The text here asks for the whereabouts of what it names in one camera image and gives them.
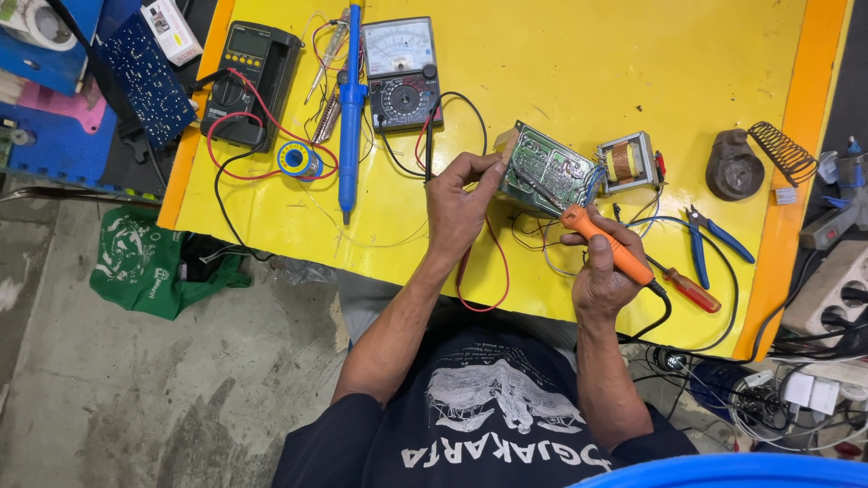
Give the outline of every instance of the blue desoldering pump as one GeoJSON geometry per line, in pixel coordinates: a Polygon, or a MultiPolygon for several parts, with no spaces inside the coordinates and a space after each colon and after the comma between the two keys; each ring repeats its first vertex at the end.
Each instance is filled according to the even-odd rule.
{"type": "Polygon", "coordinates": [[[358,189],[358,144],[362,129],[362,110],[368,86],[358,82],[359,35],[364,0],[350,0],[350,49],[347,51],[347,83],[340,85],[340,168],[338,203],[344,211],[344,225],[350,225],[350,212],[356,206],[358,189]]]}

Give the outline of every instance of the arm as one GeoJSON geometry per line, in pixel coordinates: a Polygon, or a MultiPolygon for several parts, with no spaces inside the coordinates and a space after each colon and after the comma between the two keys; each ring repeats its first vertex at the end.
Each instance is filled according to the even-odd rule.
{"type": "MultiPolygon", "coordinates": [[[[640,260],[641,239],[621,224],[589,208],[594,224],[608,232],[640,260]]],[[[584,244],[580,235],[562,237],[567,245],[584,244]]],[[[654,431],[645,403],[636,392],[621,358],[615,318],[641,287],[614,269],[612,248],[598,235],[588,244],[589,259],[575,278],[573,303],[578,325],[579,403],[591,432],[612,452],[620,443],[654,431]]]]}
{"type": "Polygon", "coordinates": [[[501,155],[462,153],[425,185],[428,252],[406,286],[353,345],[332,404],[350,393],[369,394],[383,407],[389,403],[416,357],[440,290],[482,230],[485,210],[505,171],[501,155]],[[464,191],[474,181],[479,181],[476,189],[464,191]]]}

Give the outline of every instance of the wire cutter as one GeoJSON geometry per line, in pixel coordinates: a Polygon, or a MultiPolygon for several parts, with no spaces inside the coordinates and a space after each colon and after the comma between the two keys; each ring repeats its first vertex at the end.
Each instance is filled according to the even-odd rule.
{"type": "Polygon", "coordinates": [[[685,212],[687,213],[687,222],[690,224],[690,251],[693,253],[694,257],[696,277],[699,278],[700,285],[702,285],[703,288],[708,290],[708,288],[711,287],[711,284],[708,282],[708,271],[705,266],[705,245],[702,242],[700,227],[708,229],[708,232],[710,232],[711,235],[723,241],[724,244],[735,251],[736,254],[741,256],[741,259],[745,260],[749,264],[756,262],[750,252],[748,252],[737,239],[732,237],[727,231],[720,228],[711,219],[700,214],[696,207],[691,205],[689,209],[685,209],[685,212]]]}

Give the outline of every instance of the table surface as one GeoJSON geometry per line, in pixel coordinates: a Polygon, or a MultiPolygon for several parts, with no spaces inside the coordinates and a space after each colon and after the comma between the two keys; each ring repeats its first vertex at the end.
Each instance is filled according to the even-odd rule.
{"type": "MultiPolygon", "coordinates": [[[[302,0],[275,16],[268,4],[246,0],[232,8],[231,0],[221,0],[214,25],[223,25],[229,18],[243,19],[300,36],[315,10],[337,17],[345,6],[337,0],[302,0]]],[[[489,134],[488,150],[494,137],[510,129],[516,119],[583,155],[592,155],[601,142],[639,130],[648,132],[654,149],[667,162],[668,185],[660,215],[684,218],[684,207],[694,204],[758,256],[756,266],[748,265],[725,249],[738,275],[738,312],[732,332],[706,352],[749,357],[760,322],[786,296],[808,188],[799,188],[794,205],[773,205],[770,190],[781,186],[781,178],[755,148],[766,164],[763,188],[744,201],[717,200],[704,178],[711,144],[721,130],[747,129],[755,122],[768,121],[810,151],[818,148],[827,99],[831,100],[832,62],[842,50],[838,41],[844,35],[848,2],[679,0],[650,4],[620,0],[549,5],[541,10],[534,3],[507,8],[458,0],[380,0],[365,7],[363,20],[431,16],[441,86],[444,91],[465,94],[479,108],[489,134]],[[559,24],[558,19],[569,20],[559,24]]],[[[304,134],[303,122],[317,111],[315,97],[307,105],[303,102],[318,66],[309,37],[323,22],[321,17],[311,21],[308,47],[303,49],[282,121],[296,134],[304,134]]],[[[215,69],[224,40],[225,36],[209,37],[201,76],[215,69]]],[[[318,46],[327,42],[326,34],[318,39],[318,46]]],[[[434,135],[435,172],[461,151],[479,152],[483,145],[479,122],[465,104],[448,101],[444,118],[444,127],[434,135]]],[[[308,127],[313,131],[315,122],[308,127]]],[[[403,153],[399,158],[405,166],[411,165],[417,136],[389,136],[392,147],[403,153]]],[[[274,152],[286,140],[279,139],[272,154],[235,162],[231,169],[240,175],[275,170],[274,152]]],[[[335,154],[338,141],[339,127],[326,144],[335,154]]],[[[221,162],[240,152],[224,143],[214,144],[221,162]]],[[[189,131],[175,163],[160,224],[233,241],[214,198],[215,173],[204,138],[189,131]]],[[[374,147],[359,167],[358,206],[348,228],[339,225],[337,189],[337,179],[299,183],[283,175],[264,181],[227,177],[220,181],[228,213],[247,245],[405,283],[428,242],[422,183],[401,173],[384,150],[374,147]]],[[[653,198],[651,187],[637,188],[598,199],[597,205],[611,216],[612,204],[617,202],[622,216],[630,218],[653,198]]],[[[574,320],[569,298],[572,279],[553,271],[543,253],[528,250],[513,237],[510,223],[516,214],[499,202],[489,209],[509,263],[510,291],[501,308],[574,320]]],[[[516,226],[531,231],[536,220],[523,215],[516,226]]],[[[563,232],[555,225],[549,239],[563,232]]],[[[519,237],[531,246],[542,245],[539,233],[519,237]]],[[[645,246],[664,265],[695,278],[683,226],[655,223],[645,246]]],[[[702,312],[664,285],[674,306],[672,318],[644,339],[699,348],[725,332],[736,294],[720,258],[709,247],[706,255],[710,292],[723,304],[722,310],[702,312]]],[[[549,257],[570,271],[582,265],[579,248],[554,246],[549,257]]],[[[495,303],[506,282],[500,254],[483,231],[464,276],[464,298],[495,303]]],[[[444,293],[454,296],[454,283],[449,280],[444,293]]],[[[618,330],[635,333],[659,318],[662,308],[657,297],[643,291],[621,313],[618,330]]],[[[773,320],[766,329],[760,356],[777,324],[773,320]]]]}

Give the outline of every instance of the fingernail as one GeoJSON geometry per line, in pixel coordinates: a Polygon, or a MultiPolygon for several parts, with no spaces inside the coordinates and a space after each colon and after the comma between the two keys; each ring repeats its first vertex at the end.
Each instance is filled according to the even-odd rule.
{"type": "Polygon", "coordinates": [[[590,247],[596,251],[602,251],[608,245],[608,240],[602,235],[595,235],[591,237],[590,247]]]}

